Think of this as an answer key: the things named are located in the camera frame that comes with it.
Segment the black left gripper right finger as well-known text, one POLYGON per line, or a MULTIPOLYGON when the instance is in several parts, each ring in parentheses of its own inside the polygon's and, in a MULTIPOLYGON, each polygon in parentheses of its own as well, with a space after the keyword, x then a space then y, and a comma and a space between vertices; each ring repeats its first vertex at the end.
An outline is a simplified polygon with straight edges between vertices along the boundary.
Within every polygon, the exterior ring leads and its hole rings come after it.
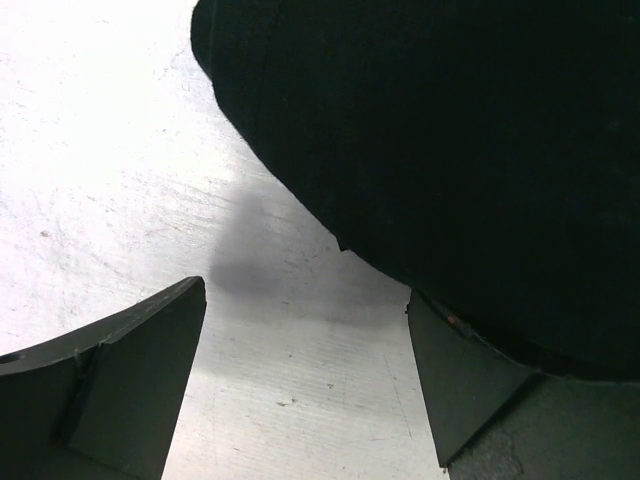
POLYGON ((451 478, 638 478, 638 383, 519 365, 418 293, 407 314, 437 460, 451 478))

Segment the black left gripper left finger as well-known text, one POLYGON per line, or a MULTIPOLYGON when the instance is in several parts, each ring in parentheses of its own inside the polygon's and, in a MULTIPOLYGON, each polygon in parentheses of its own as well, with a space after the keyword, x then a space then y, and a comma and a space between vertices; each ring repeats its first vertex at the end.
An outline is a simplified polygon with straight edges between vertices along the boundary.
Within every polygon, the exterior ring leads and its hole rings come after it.
POLYGON ((2 355, 2 478, 161 478, 205 311, 205 282, 188 277, 2 355))

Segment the black t shirt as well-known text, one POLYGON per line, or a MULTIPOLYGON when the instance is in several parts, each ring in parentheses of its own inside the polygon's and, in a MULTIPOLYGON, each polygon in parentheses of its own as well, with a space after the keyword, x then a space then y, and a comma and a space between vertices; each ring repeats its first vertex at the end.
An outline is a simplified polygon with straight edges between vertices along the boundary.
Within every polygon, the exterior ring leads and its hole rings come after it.
POLYGON ((639 377, 635 1, 201 1, 194 56, 339 245, 557 375, 639 377))

